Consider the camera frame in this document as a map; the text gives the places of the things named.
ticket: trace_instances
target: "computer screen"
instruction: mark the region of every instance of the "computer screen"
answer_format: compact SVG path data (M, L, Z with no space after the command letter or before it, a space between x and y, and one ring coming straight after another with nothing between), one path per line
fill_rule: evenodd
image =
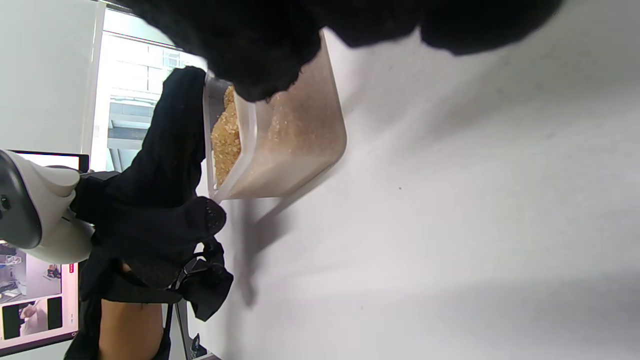
M87 155L15 152L38 165L88 171ZM78 264L50 264L0 240L0 357L76 335L78 270Z

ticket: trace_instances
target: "white surface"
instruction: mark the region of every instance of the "white surface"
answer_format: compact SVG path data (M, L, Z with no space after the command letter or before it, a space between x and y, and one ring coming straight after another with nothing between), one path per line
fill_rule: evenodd
M277 218L253 306L225 205L237 281L191 330L224 360L637 359L639 12L570 1L468 58L328 37L348 153Z
M3 2L0 148L91 150L104 3Z

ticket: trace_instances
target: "white table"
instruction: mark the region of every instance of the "white table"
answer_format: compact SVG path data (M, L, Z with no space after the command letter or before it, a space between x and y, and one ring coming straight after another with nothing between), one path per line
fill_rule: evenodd
M237 279L191 332L222 360L637 359L639 12L570 1L468 58L328 36L347 154L279 236L250 226L272 200L224 204Z

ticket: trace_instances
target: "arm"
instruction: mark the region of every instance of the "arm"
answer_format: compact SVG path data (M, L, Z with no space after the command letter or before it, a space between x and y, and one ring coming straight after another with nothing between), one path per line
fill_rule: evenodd
M151 360L163 332L162 305L102 300L100 360Z

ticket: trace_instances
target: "window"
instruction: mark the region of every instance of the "window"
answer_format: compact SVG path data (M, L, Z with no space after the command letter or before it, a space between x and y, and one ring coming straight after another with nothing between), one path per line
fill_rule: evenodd
M92 147L96 171L123 171L131 165L173 69L207 68L197 56L123 35L105 31L102 38Z

